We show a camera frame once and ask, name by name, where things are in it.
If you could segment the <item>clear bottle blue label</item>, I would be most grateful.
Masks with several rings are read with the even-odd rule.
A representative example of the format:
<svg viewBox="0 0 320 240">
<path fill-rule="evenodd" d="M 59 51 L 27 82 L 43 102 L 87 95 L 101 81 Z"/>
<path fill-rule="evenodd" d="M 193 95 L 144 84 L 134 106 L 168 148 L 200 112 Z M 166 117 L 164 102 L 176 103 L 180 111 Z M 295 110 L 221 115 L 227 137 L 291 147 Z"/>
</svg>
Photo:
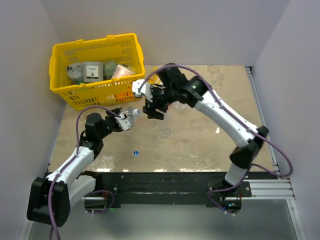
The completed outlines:
<svg viewBox="0 0 320 240">
<path fill-rule="evenodd" d="M 172 105 L 176 110 L 178 110 L 178 111 L 181 111 L 181 110 L 183 110 L 183 109 L 185 109 L 185 108 L 187 107 L 186 104 L 180 103 L 180 102 L 178 102 L 178 101 L 172 103 L 171 105 Z"/>
</svg>

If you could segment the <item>blue white bottle cap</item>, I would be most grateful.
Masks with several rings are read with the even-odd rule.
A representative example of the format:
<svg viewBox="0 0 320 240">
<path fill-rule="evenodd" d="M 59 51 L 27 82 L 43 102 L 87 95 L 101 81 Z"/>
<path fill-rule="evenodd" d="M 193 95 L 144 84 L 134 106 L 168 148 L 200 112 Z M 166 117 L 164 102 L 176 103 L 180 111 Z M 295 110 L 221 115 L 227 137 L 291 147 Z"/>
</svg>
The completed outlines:
<svg viewBox="0 0 320 240">
<path fill-rule="evenodd" d="M 137 156 L 140 155 L 140 152 L 139 152 L 138 150 L 135 150 L 135 151 L 133 152 L 133 155 L 134 155 L 135 157 L 137 157 Z"/>
</svg>

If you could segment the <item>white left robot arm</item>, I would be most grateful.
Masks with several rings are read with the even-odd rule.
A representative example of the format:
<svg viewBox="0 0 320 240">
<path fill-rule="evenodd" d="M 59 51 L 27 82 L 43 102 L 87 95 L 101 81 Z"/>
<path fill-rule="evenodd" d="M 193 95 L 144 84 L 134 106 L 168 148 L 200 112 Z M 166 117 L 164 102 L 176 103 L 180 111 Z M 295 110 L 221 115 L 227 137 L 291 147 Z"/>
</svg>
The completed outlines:
<svg viewBox="0 0 320 240">
<path fill-rule="evenodd" d="M 103 139 L 113 132 L 130 129 L 122 112 L 97 113 L 86 117 L 84 131 L 77 134 L 77 144 L 71 156 L 55 171 L 45 177 L 37 177 L 31 184 L 26 217 L 30 221 L 61 227 L 67 221 L 71 208 L 90 193 L 99 196 L 104 184 L 83 170 L 100 154 Z"/>
</svg>

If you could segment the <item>clear bottle white green label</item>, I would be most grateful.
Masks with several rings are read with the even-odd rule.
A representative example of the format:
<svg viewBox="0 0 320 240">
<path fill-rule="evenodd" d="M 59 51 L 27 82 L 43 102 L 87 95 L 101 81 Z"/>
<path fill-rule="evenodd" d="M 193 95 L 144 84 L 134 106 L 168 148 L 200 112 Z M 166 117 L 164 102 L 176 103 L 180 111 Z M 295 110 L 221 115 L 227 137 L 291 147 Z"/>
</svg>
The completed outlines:
<svg viewBox="0 0 320 240">
<path fill-rule="evenodd" d="M 119 115 L 120 113 L 124 113 L 127 117 L 130 117 L 133 121 L 136 120 L 140 115 L 136 115 L 136 108 L 133 107 L 127 107 L 127 108 L 122 108 L 122 107 L 117 107 L 113 109 L 112 111 Z"/>
</svg>

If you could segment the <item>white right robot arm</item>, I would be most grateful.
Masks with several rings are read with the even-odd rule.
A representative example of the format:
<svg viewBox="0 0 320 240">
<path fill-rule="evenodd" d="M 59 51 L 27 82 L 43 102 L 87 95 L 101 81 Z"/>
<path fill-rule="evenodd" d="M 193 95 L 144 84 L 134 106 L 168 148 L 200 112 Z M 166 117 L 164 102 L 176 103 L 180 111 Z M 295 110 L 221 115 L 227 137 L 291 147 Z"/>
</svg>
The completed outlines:
<svg viewBox="0 0 320 240">
<path fill-rule="evenodd" d="M 150 119 L 164 119 L 168 106 L 179 102 L 202 113 L 229 135 L 236 147 L 229 156 L 231 165 L 224 177 L 222 189 L 227 196 L 233 197 L 241 190 L 240 182 L 245 179 L 264 145 L 269 130 L 264 125 L 258 127 L 240 116 L 199 73 L 195 72 L 188 79 L 181 70 L 193 72 L 189 67 L 168 63 L 152 72 L 160 79 L 160 85 L 139 79 L 132 84 L 132 92 L 137 98 L 145 97 L 143 112 Z"/>
</svg>

